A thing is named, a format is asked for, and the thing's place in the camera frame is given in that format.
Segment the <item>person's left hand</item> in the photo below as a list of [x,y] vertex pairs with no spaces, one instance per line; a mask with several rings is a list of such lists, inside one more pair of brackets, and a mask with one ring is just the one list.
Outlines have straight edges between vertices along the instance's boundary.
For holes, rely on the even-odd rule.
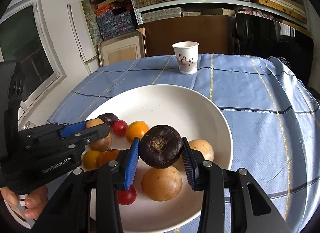
[[18,210],[18,197],[8,187],[1,188],[1,195],[11,210],[24,219],[37,220],[44,207],[48,203],[48,187],[46,185],[32,191],[25,198],[26,209],[23,212]]

